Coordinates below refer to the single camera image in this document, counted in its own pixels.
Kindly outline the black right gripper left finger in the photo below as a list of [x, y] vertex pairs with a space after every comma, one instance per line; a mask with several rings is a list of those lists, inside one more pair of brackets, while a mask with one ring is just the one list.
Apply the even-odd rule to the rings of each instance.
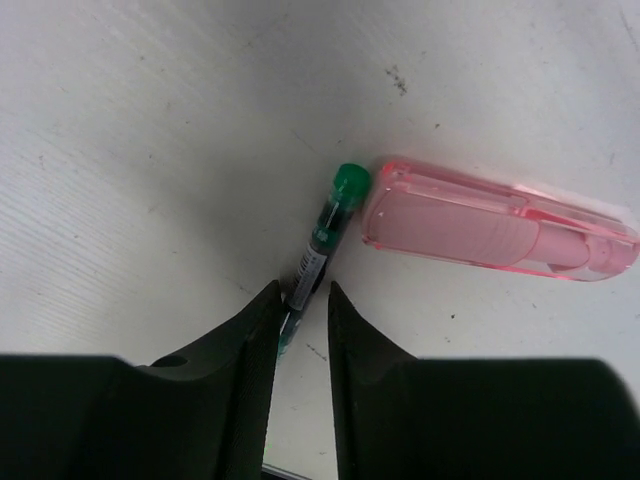
[[148, 366], [113, 356], [1, 359], [5, 479], [257, 479], [281, 291]]

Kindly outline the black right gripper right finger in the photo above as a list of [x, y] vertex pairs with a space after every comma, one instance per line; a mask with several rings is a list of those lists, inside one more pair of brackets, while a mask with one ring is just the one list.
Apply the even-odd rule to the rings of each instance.
[[589, 358], [420, 359], [328, 299], [342, 479], [635, 479], [639, 414]]

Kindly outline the green ink pen refill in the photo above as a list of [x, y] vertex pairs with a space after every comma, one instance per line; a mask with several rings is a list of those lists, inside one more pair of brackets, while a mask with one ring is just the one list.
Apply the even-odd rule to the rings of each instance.
[[349, 222], [363, 204], [370, 187], [371, 175], [364, 167], [345, 163], [338, 168], [298, 264], [291, 287], [284, 297], [284, 317], [278, 344], [279, 358], [285, 354], [293, 340]]

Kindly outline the pink translucent stapler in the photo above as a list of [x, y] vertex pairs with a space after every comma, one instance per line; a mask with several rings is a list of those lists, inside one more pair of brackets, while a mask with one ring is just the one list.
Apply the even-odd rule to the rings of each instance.
[[639, 257], [638, 233], [615, 217], [406, 157], [383, 162], [361, 234], [379, 250], [581, 282]]

